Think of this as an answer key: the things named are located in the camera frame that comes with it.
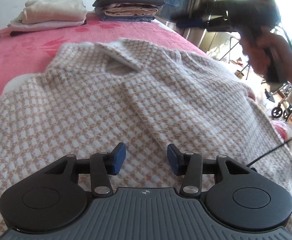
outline stack of folded clothes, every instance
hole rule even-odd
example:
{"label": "stack of folded clothes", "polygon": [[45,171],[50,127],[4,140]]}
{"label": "stack of folded clothes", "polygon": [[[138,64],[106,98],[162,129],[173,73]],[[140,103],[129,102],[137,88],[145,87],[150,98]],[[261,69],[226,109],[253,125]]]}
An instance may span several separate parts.
{"label": "stack of folded clothes", "polygon": [[96,0],[95,13],[102,21],[151,22],[164,0]]}
{"label": "stack of folded clothes", "polygon": [[83,0],[31,0],[8,27],[14,34],[80,26],[86,14]]}

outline metal pivot screw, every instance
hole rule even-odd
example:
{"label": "metal pivot screw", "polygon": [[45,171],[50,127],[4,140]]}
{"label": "metal pivot screw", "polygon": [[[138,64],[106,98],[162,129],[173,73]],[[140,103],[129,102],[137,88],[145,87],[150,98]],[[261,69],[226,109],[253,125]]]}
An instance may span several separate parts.
{"label": "metal pivot screw", "polygon": [[195,186],[186,186],[183,188],[183,192],[187,194],[195,194],[199,191],[199,189]]}
{"label": "metal pivot screw", "polygon": [[100,194],[100,195],[104,195],[104,194],[107,194],[110,192],[110,188],[109,187],[105,187],[105,186],[99,186],[99,187],[96,187],[94,189],[94,192],[97,193],[97,194]]}

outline wheelchair wheel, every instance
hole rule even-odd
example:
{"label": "wheelchair wheel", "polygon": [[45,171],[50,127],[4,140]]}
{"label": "wheelchair wheel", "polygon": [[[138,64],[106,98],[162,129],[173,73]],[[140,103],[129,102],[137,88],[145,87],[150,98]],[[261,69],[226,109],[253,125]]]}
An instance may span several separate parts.
{"label": "wheelchair wheel", "polygon": [[282,109],[280,106],[276,106],[271,110],[271,116],[275,119],[278,119],[282,116]]}
{"label": "wheelchair wheel", "polygon": [[287,112],[287,110],[285,110],[284,115],[283,115],[285,121],[287,121],[288,116],[289,116],[289,112]]}

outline round black disc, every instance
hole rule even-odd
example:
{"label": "round black disc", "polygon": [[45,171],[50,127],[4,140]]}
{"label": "round black disc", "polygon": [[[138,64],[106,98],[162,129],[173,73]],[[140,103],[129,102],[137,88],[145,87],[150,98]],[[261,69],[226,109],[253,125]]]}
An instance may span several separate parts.
{"label": "round black disc", "polygon": [[244,231],[277,228],[292,213],[287,190],[259,174],[229,175],[209,189],[205,205],[217,220]]}
{"label": "round black disc", "polygon": [[6,190],[0,199],[0,212],[8,227],[40,233],[73,222],[86,205],[86,193],[80,186],[44,174],[36,181],[21,181]]}

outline pink bedspread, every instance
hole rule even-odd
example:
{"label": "pink bedspread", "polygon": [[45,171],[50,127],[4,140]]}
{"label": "pink bedspread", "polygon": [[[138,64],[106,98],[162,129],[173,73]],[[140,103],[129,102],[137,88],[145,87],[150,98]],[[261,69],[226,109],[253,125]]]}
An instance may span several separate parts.
{"label": "pink bedspread", "polygon": [[94,14],[79,27],[25,33],[11,37],[9,28],[0,31],[0,95],[13,78],[45,70],[63,43],[110,42],[118,38],[147,40],[170,49],[206,55],[179,34],[156,22],[102,22]]}

